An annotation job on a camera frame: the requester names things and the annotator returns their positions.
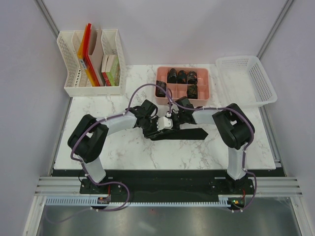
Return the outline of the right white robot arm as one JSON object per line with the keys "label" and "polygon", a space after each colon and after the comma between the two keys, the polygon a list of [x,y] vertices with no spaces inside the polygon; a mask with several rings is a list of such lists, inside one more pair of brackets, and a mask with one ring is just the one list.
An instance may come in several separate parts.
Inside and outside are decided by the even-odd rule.
{"label": "right white robot arm", "polygon": [[223,108],[195,108],[187,97],[175,101],[179,113],[189,116],[190,123],[213,124],[228,148],[225,187],[230,193],[253,192],[251,173],[246,169],[246,152],[254,139],[254,126],[240,107],[232,103]]}

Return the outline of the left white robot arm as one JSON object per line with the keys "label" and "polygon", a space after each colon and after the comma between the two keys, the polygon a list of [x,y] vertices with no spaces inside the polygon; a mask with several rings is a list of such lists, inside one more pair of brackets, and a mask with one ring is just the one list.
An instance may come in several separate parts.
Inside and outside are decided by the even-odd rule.
{"label": "left white robot arm", "polygon": [[70,135],[67,145],[71,148],[70,158],[79,162],[86,178],[81,182],[80,194],[110,194],[113,186],[129,188],[118,181],[107,181],[100,154],[107,136],[125,129],[141,128],[143,131],[157,130],[157,106],[145,100],[140,106],[128,107],[124,112],[107,118],[97,119],[84,115]]}

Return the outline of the long black necktie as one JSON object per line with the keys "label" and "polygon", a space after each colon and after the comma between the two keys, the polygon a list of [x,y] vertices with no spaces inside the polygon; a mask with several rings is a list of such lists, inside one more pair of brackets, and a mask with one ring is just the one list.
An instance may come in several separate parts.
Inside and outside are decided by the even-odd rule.
{"label": "long black necktie", "polygon": [[159,140],[205,140],[208,133],[203,128],[164,129],[160,131]]}

